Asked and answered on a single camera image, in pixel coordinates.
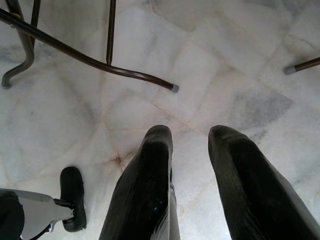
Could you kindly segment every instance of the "marble floor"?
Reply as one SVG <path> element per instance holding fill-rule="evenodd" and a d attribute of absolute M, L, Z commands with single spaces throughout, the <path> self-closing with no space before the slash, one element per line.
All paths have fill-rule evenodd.
<path fill-rule="evenodd" d="M 30 20 L 31 2 L 21 0 Z M 43 0 L 39 28 L 103 61 L 108 1 Z M 173 135 L 181 239 L 230 240 L 208 155 L 211 126 L 250 136 L 320 223 L 319 0 L 118 0 L 115 66 L 180 86 L 176 94 L 84 65 L 36 41 L 35 63 L 0 89 L 0 187 L 60 196 L 80 168 L 87 229 L 44 240 L 98 239 L 116 182 L 147 130 Z M 0 22 L 0 75 L 24 52 Z"/>

